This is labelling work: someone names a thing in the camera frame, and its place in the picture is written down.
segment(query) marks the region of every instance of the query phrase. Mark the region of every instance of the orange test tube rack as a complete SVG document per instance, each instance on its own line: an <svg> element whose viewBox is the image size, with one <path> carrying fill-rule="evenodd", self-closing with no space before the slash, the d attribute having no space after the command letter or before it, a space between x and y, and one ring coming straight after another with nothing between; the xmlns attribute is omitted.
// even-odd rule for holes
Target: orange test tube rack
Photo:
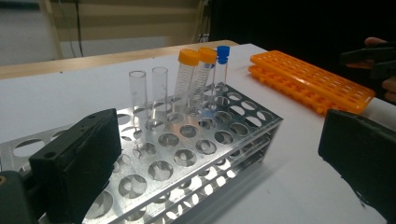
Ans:
<svg viewBox="0 0 396 224"><path fill-rule="evenodd" d="M278 50L252 55L250 61L254 78L323 116L330 108L359 114L375 96L362 85Z"/></svg>

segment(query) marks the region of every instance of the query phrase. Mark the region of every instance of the person's hand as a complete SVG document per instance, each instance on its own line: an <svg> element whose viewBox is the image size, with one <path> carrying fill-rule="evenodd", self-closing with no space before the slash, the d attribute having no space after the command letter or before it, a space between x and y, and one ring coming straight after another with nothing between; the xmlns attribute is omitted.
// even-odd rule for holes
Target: person's hand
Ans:
<svg viewBox="0 0 396 224"><path fill-rule="evenodd" d="M381 44L381 43L387 43L386 40L377 38L377 37L368 37L364 40L364 44L366 46L371 46L371 45L376 45L376 44ZM366 68L366 69L371 69L373 67L374 61L373 60L366 60L358 63L349 63L346 66L352 67L352 68Z"/></svg>
<svg viewBox="0 0 396 224"><path fill-rule="evenodd" d="M386 43L386 40L377 38L377 37L368 37L364 40L364 44L366 46ZM373 67L374 62L372 60L366 60L364 62L359 63L350 63L346 66L353 68L366 68L371 69ZM396 103L396 77L390 77L389 79L382 82L382 87L388 92L385 93L385 98L389 101Z"/></svg>
<svg viewBox="0 0 396 224"><path fill-rule="evenodd" d="M396 77L390 77L382 82L382 87L387 90L385 98L396 103Z"/></svg>

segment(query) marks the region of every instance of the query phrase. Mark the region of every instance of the centrifuge tube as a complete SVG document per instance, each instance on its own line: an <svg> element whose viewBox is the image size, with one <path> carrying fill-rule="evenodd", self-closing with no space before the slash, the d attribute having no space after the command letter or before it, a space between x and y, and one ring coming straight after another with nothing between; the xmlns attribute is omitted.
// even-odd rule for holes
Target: centrifuge tube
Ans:
<svg viewBox="0 0 396 224"><path fill-rule="evenodd" d="M217 53L213 49L199 48L200 62L192 76L189 96L189 111L193 114L197 110L198 104L202 102L202 97L206 88L207 78L212 65L216 62Z"/></svg>
<svg viewBox="0 0 396 224"><path fill-rule="evenodd" d="M173 97L173 109L176 112L184 112L189 100L191 78L199 62L199 53L193 49L182 49L178 54L178 61L180 65Z"/></svg>
<svg viewBox="0 0 396 224"><path fill-rule="evenodd" d="M226 78L227 78L227 65L228 56L230 55L230 47L228 46L218 46L218 60L215 65L215 75L214 75L214 89L212 96L216 94L222 94L225 91Z"/></svg>

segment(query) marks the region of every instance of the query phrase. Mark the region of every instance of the empty test tube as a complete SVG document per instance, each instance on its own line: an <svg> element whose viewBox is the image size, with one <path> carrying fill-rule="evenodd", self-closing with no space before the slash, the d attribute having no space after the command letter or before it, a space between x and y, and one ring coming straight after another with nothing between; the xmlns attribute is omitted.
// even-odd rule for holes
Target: empty test tube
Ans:
<svg viewBox="0 0 396 224"><path fill-rule="evenodd" d="M129 73L129 83L132 96L132 112L134 117L147 118L147 77L145 71L132 71Z"/></svg>
<svg viewBox="0 0 396 224"><path fill-rule="evenodd" d="M215 66L214 75L214 90L212 91L212 96L216 94L222 94L225 91L226 79L227 79L227 66L228 66L228 56L230 55L230 47L228 46L218 46L218 60Z"/></svg>
<svg viewBox="0 0 396 224"><path fill-rule="evenodd" d="M199 62L199 53L193 49L182 49L178 54L180 62L177 72L177 83L173 98L176 112L182 112L188 104L191 78Z"/></svg>
<svg viewBox="0 0 396 224"><path fill-rule="evenodd" d="M192 77L189 96L189 112L194 113L201 103L205 91L207 78L212 65L216 62L217 53L213 49L199 48L200 62Z"/></svg>
<svg viewBox="0 0 396 224"><path fill-rule="evenodd" d="M168 107L168 69L165 67L152 68L152 116L156 111L166 111Z"/></svg>

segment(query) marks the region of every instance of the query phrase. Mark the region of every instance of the test tube rack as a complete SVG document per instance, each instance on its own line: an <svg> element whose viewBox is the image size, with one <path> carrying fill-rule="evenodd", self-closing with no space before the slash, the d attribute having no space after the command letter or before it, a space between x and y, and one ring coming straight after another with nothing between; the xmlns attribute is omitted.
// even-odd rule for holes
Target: test tube rack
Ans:
<svg viewBox="0 0 396 224"><path fill-rule="evenodd" d="M283 120L230 86L216 97L205 95L194 115L156 111L142 119L132 108L117 114L122 154L86 224L172 223L262 161ZM47 144L71 126L1 144L2 171L29 170L28 157L17 157L13 150L32 139Z"/></svg>
<svg viewBox="0 0 396 224"><path fill-rule="evenodd" d="M375 92L278 50L252 55L248 71L261 83L325 116L328 109L359 114Z"/></svg>

